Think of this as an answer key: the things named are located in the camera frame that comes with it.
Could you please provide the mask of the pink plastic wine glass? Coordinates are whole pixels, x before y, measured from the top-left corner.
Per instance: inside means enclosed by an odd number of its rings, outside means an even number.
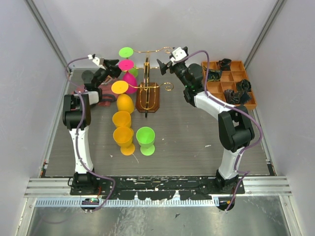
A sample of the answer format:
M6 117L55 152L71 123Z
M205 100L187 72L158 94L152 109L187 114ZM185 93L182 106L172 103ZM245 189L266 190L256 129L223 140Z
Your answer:
M131 73L132 69L134 69L134 62L129 59L124 59L119 62L119 68L125 72L123 76L123 81L128 83L128 89L126 91L127 94L133 94L137 92L137 79Z

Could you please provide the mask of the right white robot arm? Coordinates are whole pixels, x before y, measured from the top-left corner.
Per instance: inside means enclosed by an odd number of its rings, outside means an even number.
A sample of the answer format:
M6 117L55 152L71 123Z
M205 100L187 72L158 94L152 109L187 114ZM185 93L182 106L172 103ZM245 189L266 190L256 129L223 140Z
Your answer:
M254 139L254 130L248 110L245 106L229 107L204 91L203 69L193 63L186 66L184 62L163 63L157 60L161 74L167 70L175 74L182 82L185 100L194 107L202 109L216 118L219 127L219 139L223 146L221 165L216 171L215 185L220 193L228 193L238 181L238 162L242 157L241 150L248 147Z

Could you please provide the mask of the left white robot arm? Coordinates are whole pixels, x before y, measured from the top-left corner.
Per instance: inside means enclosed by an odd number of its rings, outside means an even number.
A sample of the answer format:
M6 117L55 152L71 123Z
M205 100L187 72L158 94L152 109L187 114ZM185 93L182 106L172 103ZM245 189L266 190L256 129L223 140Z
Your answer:
M82 73L83 90L75 90L73 94L63 97L63 124L68 129L73 143L75 156L75 171L71 189L75 193L93 195L100 190L98 177L94 174L94 165L89 149L89 126L91 124L91 107L98 103L110 103L117 100L112 92L103 92L101 85L106 79L118 78L121 69L118 59L104 59L95 54L77 58L67 63L65 67L66 78L71 81L69 66L77 61L89 59L98 70L86 70Z

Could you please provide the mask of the yellow plastic wine glass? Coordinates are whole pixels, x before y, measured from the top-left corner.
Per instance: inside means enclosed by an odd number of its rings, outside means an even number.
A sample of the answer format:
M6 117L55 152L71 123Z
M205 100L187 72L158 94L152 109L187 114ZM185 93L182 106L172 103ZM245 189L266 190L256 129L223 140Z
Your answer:
M126 111L132 114L134 111L134 103L132 98L126 94L129 84L125 81L116 81L112 84L111 90L118 95L117 108L118 111Z

